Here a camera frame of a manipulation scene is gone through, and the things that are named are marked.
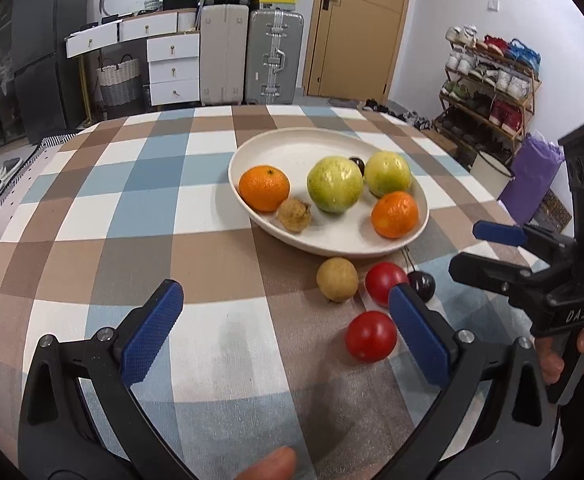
white bowl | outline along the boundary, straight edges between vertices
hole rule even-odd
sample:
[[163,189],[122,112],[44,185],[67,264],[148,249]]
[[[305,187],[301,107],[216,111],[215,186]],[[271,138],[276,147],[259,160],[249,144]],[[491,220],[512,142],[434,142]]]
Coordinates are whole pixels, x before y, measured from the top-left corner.
[[[414,241],[425,228],[429,208],[425,193],[415,178],[409,193],[419,206],[419,221],[401,238],[389,240],[374,231],[370,213],[377,198],[365,187],[363,194],[342,215],[318,209],[307,193],[307,174],[324,156],[357,156],[369,160],[379,150],[353,136],[319,128],[283,128],[252,137],[233,155],[227,170],[236,199],[252,220],[279,240],[320,256],[367,258],[392,253]],[[238,193],[239,180],[245,171],[267,164],[283,171],[290,181],[290,198],[312,203],[312,221],[299,234],[288,232],[276,213],[260,213],[249,207]]]

wooden door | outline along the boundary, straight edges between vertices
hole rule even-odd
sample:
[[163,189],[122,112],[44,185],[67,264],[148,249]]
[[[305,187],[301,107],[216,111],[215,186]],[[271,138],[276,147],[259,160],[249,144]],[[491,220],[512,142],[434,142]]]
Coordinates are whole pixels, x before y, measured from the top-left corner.
[[321,0],[309,95],[384,102],[405,0]]

checkered tablecloth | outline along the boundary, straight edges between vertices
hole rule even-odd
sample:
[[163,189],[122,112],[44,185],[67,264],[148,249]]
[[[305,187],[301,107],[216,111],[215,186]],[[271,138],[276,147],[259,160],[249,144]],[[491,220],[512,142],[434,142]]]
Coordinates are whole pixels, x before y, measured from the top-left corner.
[[[529,254],[472,236],[475,221],[511,223],[508,215],[401,121],[298,106],[106,121],[69,140],[32,178],[0,240],[0,447],[13,461],[38,339],[82,339],[116,326],[168,277],[184,288],[184,310],[133,392],[200,478],[232,478],[282,445],[296,449],[300,478],[370,478],[401,446],[437,390],[402,341],[382,362],[353,361],[343,331],[376,308],[363,287],[347,303],[328,304],[315,281],[323,258],[251,224],[230,189],[237,146],[289,126],[347,132],[404,153],[431,210],[409,248],[437,280],[430,308],[493,342],[527,332],[528,320],[504,298],[447,273],[459,250],[531,264]],[[389,259],[405,267],[400,253]],[[373,263],[355,261],[361,279]],[[123,456],[94,390],[88,381],[83,387],[104,441]]]

orange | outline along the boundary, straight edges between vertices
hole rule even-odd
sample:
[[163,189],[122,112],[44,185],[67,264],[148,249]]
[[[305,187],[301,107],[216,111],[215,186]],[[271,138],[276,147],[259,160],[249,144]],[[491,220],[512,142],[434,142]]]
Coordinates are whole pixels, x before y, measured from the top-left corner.
[[394,191],[380,199],[371,215],[374,230],[385,238],[400,238],[419,221],[419,206],[409,193]]
[[281,170],[272,166],[250,168],[239,181],[239,195],[256,211],[276,211],[289,194],[290,181]]

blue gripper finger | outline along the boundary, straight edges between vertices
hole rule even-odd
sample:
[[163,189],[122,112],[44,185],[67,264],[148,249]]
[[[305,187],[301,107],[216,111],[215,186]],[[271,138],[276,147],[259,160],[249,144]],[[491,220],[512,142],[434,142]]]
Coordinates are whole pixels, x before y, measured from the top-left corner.
[[513,247],[519,247],[527,242],[527,235],[520,227],[485,220],[479,220],[474,224],[472,234],[476,240],[486,240]]
[[121,352],[120,373],[125,386],[129,388],[146,378],[182,310],[183,288],[179,283],[172,282],[157,298],[154,307]]
[[[390,316],[427,382],[444,388],[451,373],[450,356],[437,333],[413,303],[418,298],[409,297],[408,287],[407,284],[401,284],[390,290]],[[427,306],[422,303],[421,308],[427,309]],[[440,316],[437,312],[430,314]]]

